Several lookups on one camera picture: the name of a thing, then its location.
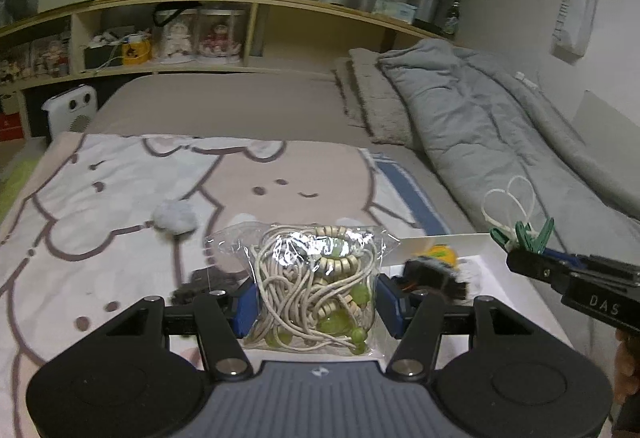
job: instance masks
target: gray blanket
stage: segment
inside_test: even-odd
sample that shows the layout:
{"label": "gray blanket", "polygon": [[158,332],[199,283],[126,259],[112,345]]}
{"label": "gray blanket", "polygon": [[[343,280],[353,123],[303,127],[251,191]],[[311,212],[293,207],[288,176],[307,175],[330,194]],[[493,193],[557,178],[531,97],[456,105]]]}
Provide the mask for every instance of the gray blanket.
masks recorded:
{"label": "gray blanket", "polygon": [[[640,198],[587,154],[541,92],[490,56],[441,40],[387,52],[379,64],[404,98],[440,179],[476,229],[491,228],[481,212],[485,193],[522,175],[537,195],[534,228],[546,216],[556,220],[551,248],[640,264]],[[576,347],[593,355],[591,323],[560,307],[546,287],[539,290]]]}

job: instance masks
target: green clothespin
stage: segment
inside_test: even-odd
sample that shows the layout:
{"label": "green clothespin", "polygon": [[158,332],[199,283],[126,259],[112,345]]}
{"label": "green clothespin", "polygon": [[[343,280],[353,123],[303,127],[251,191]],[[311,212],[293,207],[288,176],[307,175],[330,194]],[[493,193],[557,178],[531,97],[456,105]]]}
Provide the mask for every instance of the green clothespin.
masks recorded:
{"label": "green clothespin", "polygon": [[533,240],[531,239],[531,234],[529,234],[527,227],[524,226],[523,222],[516,222],[515,228],[520,248],[523,248],[527,252],[533,252]]}
{"label": "green clothespin", "polygon": [[546,219],[546,222],[543,225],[542,230],[540,230],[540,234],[533,242],[532,252],[535,252],[536,254],[542,254],[542,252],[544,252],[546,248],[546,244],[548,243],[549,238],[551,237],[551,234],[553,233],[555,226],[556,226],[556,222],[553,218]]}
{"label": "green clothespin", "polygon": [[492,228],[489,230],[489,235],[491,235],[491,239],[494,240],[500,247],[507,252],[507,244],[509,243],[509,237],[503,233],[499,228]]}

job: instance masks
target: cartoon print bedding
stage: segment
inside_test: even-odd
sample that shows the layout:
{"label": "cartoon print bedding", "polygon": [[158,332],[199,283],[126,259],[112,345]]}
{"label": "cartoon print bedding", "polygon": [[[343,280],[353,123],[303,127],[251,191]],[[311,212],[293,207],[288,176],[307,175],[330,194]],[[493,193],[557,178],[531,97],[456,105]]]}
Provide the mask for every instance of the cartoon print bedding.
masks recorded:
{"label": "cartoon print bedding", "polygon": [[[369,153],[346,145],[64,133],[49,152],[58,168],[41,163],[0,227],[7,438],[37,437],[24,393],[39,366],[141,297],[169,297],[210,264],[208,236],[222,228],[259,220],[424,234]],[[194,234],[174,240],[153,227],[168,198],[188,199]],[[178,353],[192,346],[172,341]]]}

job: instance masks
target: wooden shelf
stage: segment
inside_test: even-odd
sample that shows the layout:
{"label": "wooden shelf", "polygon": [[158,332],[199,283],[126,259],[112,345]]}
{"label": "wooden shelf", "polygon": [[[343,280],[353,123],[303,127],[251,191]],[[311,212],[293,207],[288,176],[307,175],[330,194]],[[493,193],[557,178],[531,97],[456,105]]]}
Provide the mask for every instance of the wooden shelf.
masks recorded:
{"label": "wooden shelf", "polygon": [[114,8],[117,6],[127,6],[132,4],[155,4],[159,2],[171,2],[171,1],[202,1],[202,2],[245,2],[245,3],[257,3],[257,4],[271,4],[276,6],[287,6],[289,8],[299,8],[302,10],[311,10],[312,12],[323,12],[324,14],[337,15],[341,17],[348,17],[351,19],[368,22],[392,30],[415,35],[416,37],[440,38],[436,34],[432,34],[425,30],[420,30],[415,26],[404,23],[399,20],[387,17],[380,14],[371,14],[369,12],[363,12],[361,10],[354,10],[353,8],[347,8],[338,4],[325,3],[315,0],[95,0],[86,1],[82,3],[72,4],[69,6],[63,6],[61,8],[55,8],[48,10],[42,14],[27,17],[20,21],[11,23],[5,27],[0,28],[0,37],[7,36],[15,33],[24,28],[29,28],[43,22],[58,19],[60,17],[71,16],[72,14],[81,14],[82,12],[91,12],[93,10],[104,10],[106,8]]}
{"label": "wooden shelf", "polygon": [[219,64],[211,65],[197,61],[181,64],[160,64],[153,61],[131,66],[112,66],[101,70],[87,70],[82,73],[67,75],[65,77],[41,77],[17,81],[14,84],[0,86],[0,94],[12,94],[19,90],[57,84],[59,82],[73,82],[85,79],[96,79],[114,75],[131,75],[146,73],[170,73],[170,72],[245,72],[245,73],[288,73],[300,74],[315,78],[331,79],[331,69],[311,62],[296,62],[264,57],[248,57],[248,65]]}
{"label": "wooden shelf", "polygon": [[[103,11],[119,8],[118,15],[127,17],[128,6],[176,1],[245,4],[248,13],[241,61],[228,65],[198,61],[182,64],[148,62],[85,71],[84,48],[105,27]],[[31,88],[109,76],[169,72],[297,74],[333,79],[335,59],[347,56],[350,49],[401,49],[420,39],[438,38],[436,34],[393,18],[315,0],[95,0],[49,10],[0,28],[0,46],[6,48],[34,40],[41,33],[49,34],[50,30],[65,23],[70,29],[71,73],[68,76],[31,78],[0,86],[0,94],[18,95],[20,120],[27,137],[30,123],[25,95]],[[252,52],[261,56],[252,56]]]}

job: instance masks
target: red box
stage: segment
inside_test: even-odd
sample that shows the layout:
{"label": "red box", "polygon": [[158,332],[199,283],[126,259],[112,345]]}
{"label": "red box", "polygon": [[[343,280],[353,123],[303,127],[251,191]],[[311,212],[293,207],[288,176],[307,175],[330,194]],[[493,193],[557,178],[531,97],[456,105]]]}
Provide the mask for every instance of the red box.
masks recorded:
{"label": "red box", "polygon": [[0,129],[20,128],[20,113],[0,113]]}
{"label": "red box", "polygon": [[20,113],[0,113],[0,141],[15,140],[17,138],[24,138],[20,123]]}

